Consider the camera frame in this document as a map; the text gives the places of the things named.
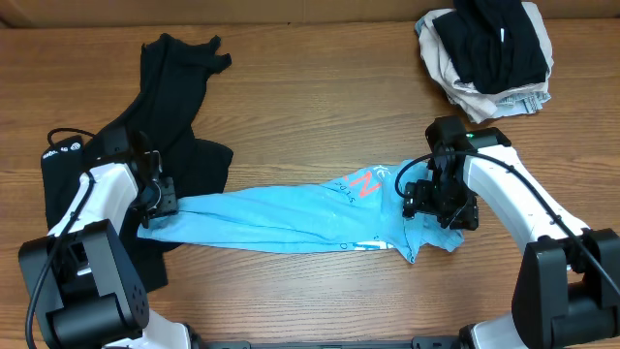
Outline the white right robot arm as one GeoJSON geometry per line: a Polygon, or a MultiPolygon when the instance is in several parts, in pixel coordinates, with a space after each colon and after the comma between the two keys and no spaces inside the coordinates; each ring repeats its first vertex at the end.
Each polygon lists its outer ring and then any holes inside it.
{"type": "Polygon", "coordinates": [[[403,215],[433,215],[443,228],[474,231],[483,199],[511,233],[522,262],[511,312],[457,335],[419,336],[415,348],[566,348],[619,334],[619,237],[593,230],[526,170],[497,128],[469,132],[457,116],[426,129],[428,179],[394,188],[403,215]]]}

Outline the light blue t-shirt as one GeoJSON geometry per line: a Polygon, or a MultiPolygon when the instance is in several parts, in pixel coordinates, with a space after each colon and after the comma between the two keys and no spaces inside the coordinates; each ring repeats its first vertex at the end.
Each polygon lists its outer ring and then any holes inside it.
{"type": "Polygon", "coordinates": [[[375,165],[322,184],[186,197],[176,214],[152,220],[138,235],[270,253],[395,249],[413,263],[425,244],[451,252],[464,240],[432,215],[403,216],[394,184],[429,177],[424,164],[375,165]]]}

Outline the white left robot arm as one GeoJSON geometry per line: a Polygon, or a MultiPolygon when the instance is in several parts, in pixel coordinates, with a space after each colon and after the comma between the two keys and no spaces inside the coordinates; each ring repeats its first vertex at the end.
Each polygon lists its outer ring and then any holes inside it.
{"type": "Polygon", "coordinates": [[[38,327],[49,348],[202,348],[193,329],[150,309],[119,233],[127,212],[146,225],[178,211],[173,182],[144,133],[103,135],[104,154],[46,237],[23,243],[18,261],[30,302],[25,341],[38,327]]]}

